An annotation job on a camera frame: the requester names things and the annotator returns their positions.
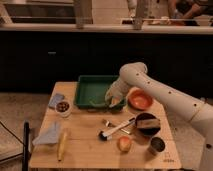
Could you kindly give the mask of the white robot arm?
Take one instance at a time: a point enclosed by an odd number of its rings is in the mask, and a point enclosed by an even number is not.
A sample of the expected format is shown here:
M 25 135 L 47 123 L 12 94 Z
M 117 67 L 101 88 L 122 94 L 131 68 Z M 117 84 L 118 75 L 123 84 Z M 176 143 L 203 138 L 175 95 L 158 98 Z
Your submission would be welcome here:
M 132 87 L 142 89 L 179 114 L 205 138 L 199 171 L 213 171 L 213 106 L 152 79 L 147 72 L 147 66 L 143 62 L 123 65 L 118 79 L 107 90 L 105 101 L 110 107 L 114 107 L 127 96 Z

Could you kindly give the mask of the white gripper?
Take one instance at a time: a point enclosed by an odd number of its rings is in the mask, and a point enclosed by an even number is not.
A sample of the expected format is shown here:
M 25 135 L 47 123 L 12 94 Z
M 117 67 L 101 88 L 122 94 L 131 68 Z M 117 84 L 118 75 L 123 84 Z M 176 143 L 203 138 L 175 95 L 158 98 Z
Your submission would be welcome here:
M 105 94 L 105 100 L 110 101 L 109 107 L 117 106 L 128 94 L 131 85 L 127 84 L 121 78 L 114 81 Z

